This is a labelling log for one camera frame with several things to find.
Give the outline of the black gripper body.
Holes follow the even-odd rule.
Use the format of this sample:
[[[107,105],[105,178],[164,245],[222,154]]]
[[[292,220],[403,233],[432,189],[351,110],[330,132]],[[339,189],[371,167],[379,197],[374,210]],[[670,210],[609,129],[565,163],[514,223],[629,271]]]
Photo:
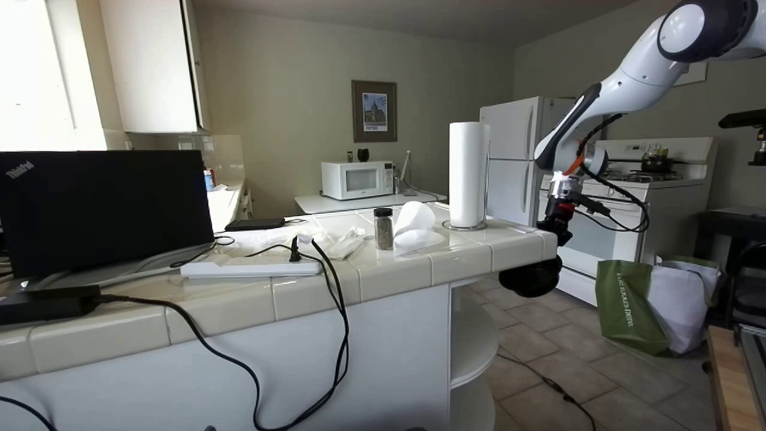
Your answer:
[[[572,240],[570,220],[580,204],[582,204],[582,181],[572,174],[556,173],[551,179],[545,214],[536,223],[536,228],[553,233],[557,245],[567,245]]]

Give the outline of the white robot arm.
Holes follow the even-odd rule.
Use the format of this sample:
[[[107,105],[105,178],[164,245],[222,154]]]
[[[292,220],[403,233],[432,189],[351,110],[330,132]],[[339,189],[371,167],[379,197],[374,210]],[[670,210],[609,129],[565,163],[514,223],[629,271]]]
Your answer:
[[[538,223],[565,245],[572,233],[574,178],[585,161],[587,126],[654,105],[687,71],[709,57],[758,57],[766,52],[766,0],[681,0],[654,19],[623,62],[590,87],[567,114],[536,144],[533,163],[553,174],[545,217]]]

